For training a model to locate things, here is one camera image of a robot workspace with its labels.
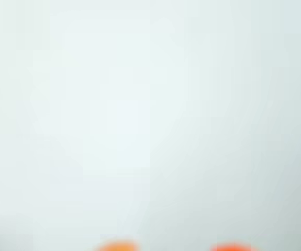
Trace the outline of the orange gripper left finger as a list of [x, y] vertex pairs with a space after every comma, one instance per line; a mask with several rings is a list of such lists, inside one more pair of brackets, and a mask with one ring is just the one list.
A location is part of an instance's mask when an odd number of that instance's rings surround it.
[[106, 241], [94, 247], [94, 251], [138, 251], [137, 243], [126, 239], [117, 239], [113, 241]]

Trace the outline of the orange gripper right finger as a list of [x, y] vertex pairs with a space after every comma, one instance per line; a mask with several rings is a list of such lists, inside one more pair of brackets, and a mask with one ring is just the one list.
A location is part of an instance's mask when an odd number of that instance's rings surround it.
[[226, 242], [213, 245], [210, 251], [258, 251], [258, 249], [247, 243]]

